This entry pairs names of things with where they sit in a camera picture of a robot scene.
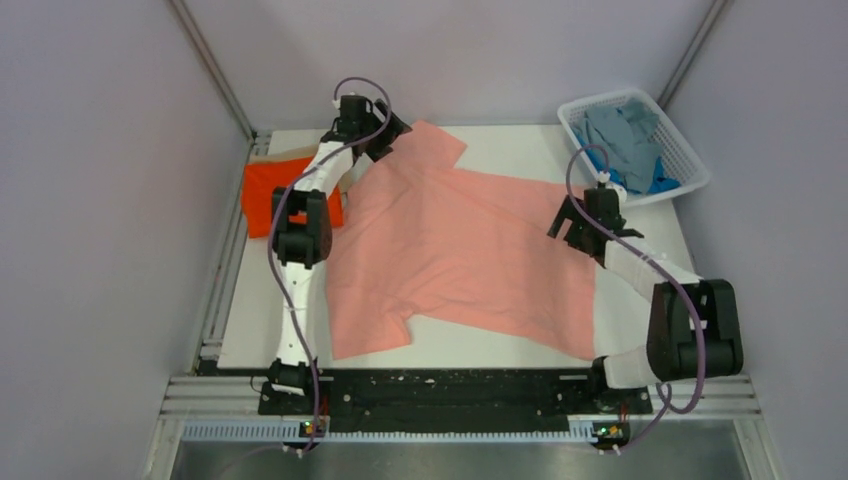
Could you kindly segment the pink t shirt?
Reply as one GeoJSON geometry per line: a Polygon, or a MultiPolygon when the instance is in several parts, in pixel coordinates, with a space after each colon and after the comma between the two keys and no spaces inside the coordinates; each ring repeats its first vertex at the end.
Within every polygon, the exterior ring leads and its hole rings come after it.
{"type": "Polygon", "coordinates": [[[326,266],[336,358],[409,345],[415,315],[594,357],[596,264],[548,234],[565,187],[461,169],[465,149],[418,121],[350,188],[326,266]]]}

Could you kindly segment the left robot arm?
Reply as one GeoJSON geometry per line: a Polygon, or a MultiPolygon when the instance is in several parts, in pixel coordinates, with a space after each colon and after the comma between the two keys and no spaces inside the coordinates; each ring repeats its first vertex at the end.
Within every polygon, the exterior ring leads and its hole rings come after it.
{"type": "Polygon", "coordinates": [[[376,162],[411,127],[392,111],[387,99],[347,94],[333,101],[338,116],[320,138],[304,171],[272,194],[272,225],[267,255],[283,295],[281,335],[268,370],[273,391],[297,413],[319,404],[317,356],[307,333],[314,313],[325,301],[319,275],[332,247],[329,197],[360,157],[376,162]]]}

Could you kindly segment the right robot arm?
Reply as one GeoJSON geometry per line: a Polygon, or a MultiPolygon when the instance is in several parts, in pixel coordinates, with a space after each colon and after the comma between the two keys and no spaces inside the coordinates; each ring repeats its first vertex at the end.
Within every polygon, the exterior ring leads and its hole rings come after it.
{"type": "Polygon", "coordinates": [[[704,279],[651,247],[629,228],[618,193],[598,185],[563,200],[549,236],[595,260],[629,284],[650,306],[645,342],[601,356],[600,375],[586,385],[589,404],[612,412],[627,389],[661,382],[733,376],[744,366],[736,294],[729,281],[704,279]]]}

